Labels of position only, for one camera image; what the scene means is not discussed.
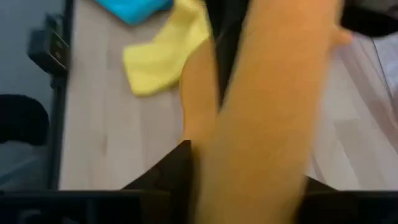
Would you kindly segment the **black aluminium table frame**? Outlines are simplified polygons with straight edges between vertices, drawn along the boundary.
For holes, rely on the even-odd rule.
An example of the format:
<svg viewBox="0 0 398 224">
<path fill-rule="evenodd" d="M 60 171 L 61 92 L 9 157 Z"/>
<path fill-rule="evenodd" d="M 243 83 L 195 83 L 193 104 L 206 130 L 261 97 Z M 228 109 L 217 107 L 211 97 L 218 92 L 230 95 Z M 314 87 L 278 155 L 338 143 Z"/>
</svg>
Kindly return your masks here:
<svg viewBox="0 0 398 224">
<path fill-rule="evenodd" d="M 76 0 L 63 0 L 63 12 L 55 15 L 57 34 L 67 44 L 65 68 L 61 73 L 52 75 L 50 86 L 53 90 L 52 111 L 49 133 L 49 174 L 47 187 L 58 190 L 60 185 L 60 169 L 63 147 L 63 129 L 65 125 L 65 108 L 68 90 L 68 75 L 71 59 L 71 39 L 73 37 L 74 6 Z"/>
</svg>

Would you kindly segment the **orange microfiber towel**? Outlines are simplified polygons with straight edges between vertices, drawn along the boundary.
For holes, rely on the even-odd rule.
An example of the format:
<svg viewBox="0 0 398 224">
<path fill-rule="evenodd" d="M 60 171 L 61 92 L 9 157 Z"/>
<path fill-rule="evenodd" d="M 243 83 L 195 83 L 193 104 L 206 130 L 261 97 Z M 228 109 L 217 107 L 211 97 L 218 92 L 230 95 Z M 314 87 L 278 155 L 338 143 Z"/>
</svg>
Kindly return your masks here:
<svg viewBox="0 0 398 224">
<path fill-rule="evenodd" d="M 196 156 L 190 224 L 291 224 L 304 192 L 344 0 L 251 0 L 221 111 L 185 136 Z"/>
</svg>

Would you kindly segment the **blue microfiber towel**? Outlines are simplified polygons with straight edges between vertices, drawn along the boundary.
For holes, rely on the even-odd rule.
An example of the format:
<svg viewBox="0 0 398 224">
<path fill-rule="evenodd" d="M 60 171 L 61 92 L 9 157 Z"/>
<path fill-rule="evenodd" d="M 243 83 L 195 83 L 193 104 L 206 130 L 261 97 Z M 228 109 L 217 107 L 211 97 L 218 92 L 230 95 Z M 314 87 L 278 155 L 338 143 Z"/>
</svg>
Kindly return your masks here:
<svg viewBox="0 0 398 224">
<path fill-rule="evenodd" d="M 127 24 L 136 25 L 155 12 L 168 10 L 174 0 L 95 0 L 107 11 Z"/>
</svg>

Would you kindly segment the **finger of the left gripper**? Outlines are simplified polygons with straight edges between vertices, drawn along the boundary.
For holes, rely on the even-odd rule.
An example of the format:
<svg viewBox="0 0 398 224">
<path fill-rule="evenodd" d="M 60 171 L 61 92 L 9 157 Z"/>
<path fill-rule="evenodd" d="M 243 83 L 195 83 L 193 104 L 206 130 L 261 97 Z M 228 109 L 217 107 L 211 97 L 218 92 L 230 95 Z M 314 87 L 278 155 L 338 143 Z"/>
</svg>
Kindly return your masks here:
<svg viewBox="0 0 398 224">
<path fill-rule="evenodd" d="M 215 41 L 220 105 L 223 105 L 249 0 L 205 0 Z"/>
</svg>

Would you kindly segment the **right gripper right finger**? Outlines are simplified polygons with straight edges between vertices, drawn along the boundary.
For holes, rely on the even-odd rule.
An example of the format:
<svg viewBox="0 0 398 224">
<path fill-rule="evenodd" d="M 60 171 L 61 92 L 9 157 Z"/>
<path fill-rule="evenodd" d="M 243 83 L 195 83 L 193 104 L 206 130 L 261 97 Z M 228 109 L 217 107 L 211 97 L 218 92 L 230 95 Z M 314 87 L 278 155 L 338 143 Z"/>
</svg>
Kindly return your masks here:
<svg viewBox="0 0 398 224">
<path fill-rule="evenodd" d="M 335 190 L 335 189 L 312 177 L 308 177 L 305 190 Z"/>
</svg>

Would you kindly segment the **yellow microfiber towel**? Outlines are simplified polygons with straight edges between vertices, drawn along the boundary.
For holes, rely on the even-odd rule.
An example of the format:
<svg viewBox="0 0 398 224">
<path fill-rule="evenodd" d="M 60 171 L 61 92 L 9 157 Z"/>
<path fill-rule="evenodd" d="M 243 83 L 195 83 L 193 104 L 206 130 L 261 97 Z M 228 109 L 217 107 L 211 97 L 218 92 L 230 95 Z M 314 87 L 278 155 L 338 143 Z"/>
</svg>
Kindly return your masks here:
<svg viewBox="0 0 398 224">
<path fill-rule="evenodd" d="M 131 91 L 150 96 L 178 82 L 189 56 L 210 36 L 204 0 L 176 0 L 163 28 L 150 42 L 130 45 L 123 63 Z"/>
</svg>

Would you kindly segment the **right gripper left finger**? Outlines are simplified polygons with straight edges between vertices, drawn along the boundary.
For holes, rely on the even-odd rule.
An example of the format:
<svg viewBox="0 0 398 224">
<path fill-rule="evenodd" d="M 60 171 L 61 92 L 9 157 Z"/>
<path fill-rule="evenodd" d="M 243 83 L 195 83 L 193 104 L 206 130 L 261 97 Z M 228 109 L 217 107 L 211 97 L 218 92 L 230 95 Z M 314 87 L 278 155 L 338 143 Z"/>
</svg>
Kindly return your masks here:
<svg viewBox="0 0 398 224">
<path fill-rule="evenodd" d="M 192 143 L 181 142 L 124 189 L 140 193 L 144 221 L 152 224 L 189 224 Z"/>
</svg>

